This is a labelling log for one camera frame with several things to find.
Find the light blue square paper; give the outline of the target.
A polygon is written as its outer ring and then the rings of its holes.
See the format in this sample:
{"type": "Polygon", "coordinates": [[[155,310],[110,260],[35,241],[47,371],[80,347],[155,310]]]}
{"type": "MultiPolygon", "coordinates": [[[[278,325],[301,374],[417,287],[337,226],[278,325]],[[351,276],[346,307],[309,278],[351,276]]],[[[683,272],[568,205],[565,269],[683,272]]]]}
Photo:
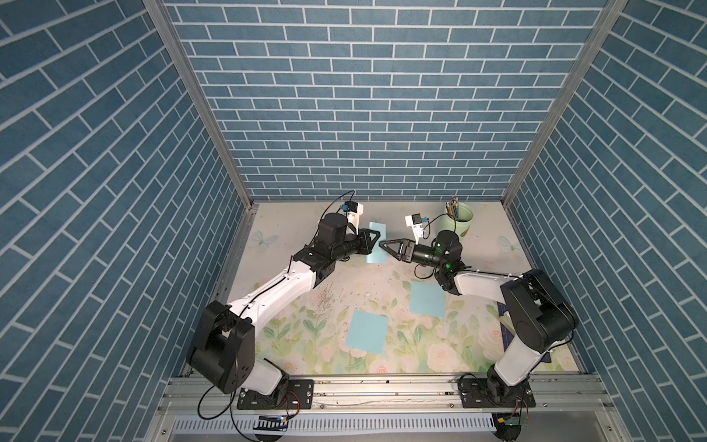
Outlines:
{"type": "Polygon", "coordinates": [[[388,262],[388,254],[381,248],[380,243],[387,239],[387,227],[385,224],[370,221],[369,228],[379,232],[379,239],[372,252],[366,256],[367,264],[383,264],[388,262]]]}

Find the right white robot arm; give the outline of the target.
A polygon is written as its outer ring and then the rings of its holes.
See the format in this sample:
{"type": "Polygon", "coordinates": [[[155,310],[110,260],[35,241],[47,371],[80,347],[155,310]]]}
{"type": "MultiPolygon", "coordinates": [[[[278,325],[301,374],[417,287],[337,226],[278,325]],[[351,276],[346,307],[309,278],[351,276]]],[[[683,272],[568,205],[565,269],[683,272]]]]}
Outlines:
{"type": "Polygon", "coordinates": [[[462,244],[450,230],[441,231],[429,246],[412,239],[388,239],[380,246],[400,262],[431,267],[433,278],[449,294],[506,306],[515,336],[479,381],[490,405],[509,407],[528,401],[530,373],[546,354],[574,338],[578,318],[543,270],[531,269],[520,276],[474,270],[462,261],[462,244]]]}

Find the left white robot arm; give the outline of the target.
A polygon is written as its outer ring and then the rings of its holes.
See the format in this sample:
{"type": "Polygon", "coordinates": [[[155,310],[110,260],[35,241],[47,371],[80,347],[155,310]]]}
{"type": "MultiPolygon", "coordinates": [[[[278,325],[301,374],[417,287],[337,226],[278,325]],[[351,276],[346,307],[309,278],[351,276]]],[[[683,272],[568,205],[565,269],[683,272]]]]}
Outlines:
{"type": "Polygon", "coordinates": [[[257,359],[257,337],[285,307],[330,276],[336,263],[371,254],[380,237],[377,230],[360,228],[357,214],[324,215],[313,240],[263,287],[230,304],[213,301],[203,310],[187,364],[224,394],[241,388],[264,396],[284,394],[288,374],[257,359]]]}

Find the light blue paper right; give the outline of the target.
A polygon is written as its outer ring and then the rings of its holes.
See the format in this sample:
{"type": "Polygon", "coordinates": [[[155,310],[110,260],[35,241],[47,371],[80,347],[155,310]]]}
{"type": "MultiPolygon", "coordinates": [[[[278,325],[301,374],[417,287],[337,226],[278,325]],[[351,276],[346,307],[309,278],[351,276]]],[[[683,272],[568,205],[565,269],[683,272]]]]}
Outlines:
{"type": "Polygon", "coordinates": [[[443,319],[446,316],[446,292],[439,286],[411,283],[410,313],[443,319]]]}

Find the green pen cup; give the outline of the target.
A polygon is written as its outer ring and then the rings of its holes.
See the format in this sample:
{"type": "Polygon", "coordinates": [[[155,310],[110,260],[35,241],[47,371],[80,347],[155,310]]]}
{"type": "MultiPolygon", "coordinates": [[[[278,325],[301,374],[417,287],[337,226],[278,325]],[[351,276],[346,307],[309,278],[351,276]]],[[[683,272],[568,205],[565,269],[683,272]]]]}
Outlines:
{"type": "Polygon", "coordinates": [[[464,239],[471,227],[474,213],[470,206],[458,203],[458,219],[453,220],[447,213],[441,218],[440,230],[450,230],[455,232],[461,239],[464,239]]]}

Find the coloured pencils in cup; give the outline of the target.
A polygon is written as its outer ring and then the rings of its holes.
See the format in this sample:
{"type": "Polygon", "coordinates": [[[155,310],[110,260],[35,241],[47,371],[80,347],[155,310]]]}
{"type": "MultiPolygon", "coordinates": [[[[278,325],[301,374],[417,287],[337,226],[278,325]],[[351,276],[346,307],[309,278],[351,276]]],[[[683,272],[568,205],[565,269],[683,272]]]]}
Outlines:
{"type": "Polygon", "coordinates": [[[447,203],[447,215],[453,220],[458,219],[458,198],[453,196],[447,203]]]}

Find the floral table mat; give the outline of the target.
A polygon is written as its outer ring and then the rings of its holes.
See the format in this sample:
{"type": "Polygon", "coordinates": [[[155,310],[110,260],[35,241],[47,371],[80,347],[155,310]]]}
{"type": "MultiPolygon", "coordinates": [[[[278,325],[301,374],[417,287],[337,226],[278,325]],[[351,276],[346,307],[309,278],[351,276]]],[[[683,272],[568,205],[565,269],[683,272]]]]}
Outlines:
{"type": "MultiPolygon", "coordinates": [[[[260,203],[247,237],[237,239],[238,268],[225,304],[263,287],[287,267],[290,257],[314,235],[329,203],[260,203]]],[[[430,220],[443,203],[363,203],[361,227],[385,224],[387,239],[413,238],[407,215],[430,220]]],[[[461,239],[462,261],[473,269],[518,276],[530,270],[517,235],[500,203],[468,203],[474,213],[461,239]]],[[[355,255],[309,293],[285,307],[256,340],[256,357],[267,358],[291,375],[364,373],[461,373],[486,370],[504,355],[497,303],[486,298],[446,294],[443,319],[410,313],[411,283],[437,285],[432,268],[401,263],[388,256],[367,264],[355,255]],[[382,355],[345,345],[355,311],[386,316],[388,333],[382,355]]]]}

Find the light blue paper front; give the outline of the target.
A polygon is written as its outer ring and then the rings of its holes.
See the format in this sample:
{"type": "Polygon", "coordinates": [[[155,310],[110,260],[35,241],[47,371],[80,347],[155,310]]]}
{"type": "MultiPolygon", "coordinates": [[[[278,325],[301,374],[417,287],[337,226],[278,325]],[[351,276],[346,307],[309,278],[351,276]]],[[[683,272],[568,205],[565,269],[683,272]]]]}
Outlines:
{"type": "Polygon", "coordinates": [[[382,355],[385,350],[389,321],[386,316],[355,311],[345,345],[366,353],[382,355]]]}

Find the dark blue book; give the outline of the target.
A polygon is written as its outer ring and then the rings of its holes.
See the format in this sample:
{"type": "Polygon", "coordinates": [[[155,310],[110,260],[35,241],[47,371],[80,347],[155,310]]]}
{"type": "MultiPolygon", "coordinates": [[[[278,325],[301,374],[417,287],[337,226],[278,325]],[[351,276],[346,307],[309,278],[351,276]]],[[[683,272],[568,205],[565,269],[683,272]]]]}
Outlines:
{"type": "Polygon", "coordinates": [[[501,324],[501,335],[504,350],[506,350],[516,337],[516,332],[506,305],[498,303],[498,321],[501,324]]]}

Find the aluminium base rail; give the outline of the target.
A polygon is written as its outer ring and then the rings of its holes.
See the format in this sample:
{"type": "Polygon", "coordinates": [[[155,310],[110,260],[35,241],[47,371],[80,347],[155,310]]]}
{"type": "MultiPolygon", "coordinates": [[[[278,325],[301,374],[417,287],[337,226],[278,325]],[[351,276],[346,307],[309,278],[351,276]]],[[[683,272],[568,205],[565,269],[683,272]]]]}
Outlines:
{"type": "MultiPolygon", "coordinates": [[[[462,409],[457,375],[314,376],[312,392],[299,398],[309,401],[314,413],[456,413],[462,409]]],[[[172,378],[163,393],[157,416],[211,416],[223,410],[229,397],[201,376],[172,378]]],[[[596,375],[541,372],[528,380],[521,396],[536,403],[531,412],[604,412],[614,404],[596,375]]]]}

